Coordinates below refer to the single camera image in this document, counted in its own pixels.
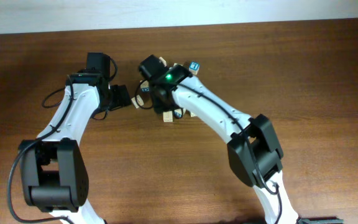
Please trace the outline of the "black base bracket bottom right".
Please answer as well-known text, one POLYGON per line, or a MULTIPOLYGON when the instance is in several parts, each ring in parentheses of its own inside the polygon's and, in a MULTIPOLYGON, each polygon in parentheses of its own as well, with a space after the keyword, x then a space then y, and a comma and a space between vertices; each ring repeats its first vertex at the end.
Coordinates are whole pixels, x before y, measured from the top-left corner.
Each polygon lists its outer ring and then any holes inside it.
POLYGON ((299 218, 296 221, 297 224, 344 224, 343 219, 307 219, 307 218, 299 218))

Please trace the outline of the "wooden block blue number five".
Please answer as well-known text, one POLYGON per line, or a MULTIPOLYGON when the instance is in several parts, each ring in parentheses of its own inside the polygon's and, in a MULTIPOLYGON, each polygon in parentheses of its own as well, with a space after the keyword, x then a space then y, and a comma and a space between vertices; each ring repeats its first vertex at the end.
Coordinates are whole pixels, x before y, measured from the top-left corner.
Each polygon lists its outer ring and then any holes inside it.
POLYGON ((150 91, 149 82, 147 80, 142 80, 140 82, 140 89, 144 93, 149 92, 150 91))

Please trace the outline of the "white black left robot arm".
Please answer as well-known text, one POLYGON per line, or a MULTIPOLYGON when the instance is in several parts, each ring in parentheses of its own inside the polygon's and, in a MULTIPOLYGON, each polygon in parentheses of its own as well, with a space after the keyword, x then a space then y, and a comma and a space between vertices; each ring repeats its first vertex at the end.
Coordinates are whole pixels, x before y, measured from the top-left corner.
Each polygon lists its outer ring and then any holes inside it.
POLYGON ((101 73, 68 76, 64 97, 47 127, 23 140, 14 164, 20 167, 27 205, 62 223, 105 223, 88 200, 89 178, 80 152, 88 121, 131 104, 125 85, 110 85, 101 73))

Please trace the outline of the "wooden block blue top face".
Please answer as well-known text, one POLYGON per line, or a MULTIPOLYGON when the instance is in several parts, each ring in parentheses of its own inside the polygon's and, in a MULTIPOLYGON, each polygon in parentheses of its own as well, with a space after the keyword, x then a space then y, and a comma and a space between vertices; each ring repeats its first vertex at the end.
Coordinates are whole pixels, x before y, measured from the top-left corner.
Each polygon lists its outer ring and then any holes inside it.
POLYGON ((200 65, 197 62, 191 62, 188 69, 193 75, 197 75, 200 70, 200 65))

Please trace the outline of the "wooden block top left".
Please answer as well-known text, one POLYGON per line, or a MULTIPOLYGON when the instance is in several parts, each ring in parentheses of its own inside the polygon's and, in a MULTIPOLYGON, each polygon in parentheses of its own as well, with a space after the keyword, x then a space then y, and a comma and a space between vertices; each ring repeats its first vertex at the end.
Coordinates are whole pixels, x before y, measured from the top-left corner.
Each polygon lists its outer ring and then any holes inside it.
POLYGON ((164 67, 167 66, 167 62, 166 62, 166 60, 165 60, 163 57, 159 57, 158 59, 163 63, 163 66, 164 66, 164 67))

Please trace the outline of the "wooden block with shell drawing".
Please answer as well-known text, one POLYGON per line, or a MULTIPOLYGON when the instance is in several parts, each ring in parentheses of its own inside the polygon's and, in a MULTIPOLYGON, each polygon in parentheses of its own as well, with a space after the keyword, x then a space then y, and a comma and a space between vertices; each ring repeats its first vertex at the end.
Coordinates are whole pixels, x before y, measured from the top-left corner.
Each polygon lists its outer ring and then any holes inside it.
POLYGON ((131 98, 132 104, 136 109, 142 109, 144 107, 144 102, 140 95, 136 95, 133 98, 131 98))

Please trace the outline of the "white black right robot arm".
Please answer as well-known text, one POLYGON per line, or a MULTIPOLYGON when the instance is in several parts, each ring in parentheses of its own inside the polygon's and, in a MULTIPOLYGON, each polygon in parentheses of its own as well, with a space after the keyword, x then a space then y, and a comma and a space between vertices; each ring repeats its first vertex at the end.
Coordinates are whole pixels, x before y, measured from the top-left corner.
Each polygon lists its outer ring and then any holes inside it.
POLYGON ((145 76, 164 108, 191 111, 224 141, 229 167, 255 190, 267 223, 300 221, 284 187, 283 150, 268 117, 260 114, 253 118, 233 108, 181 65, 158 65, 145 76))

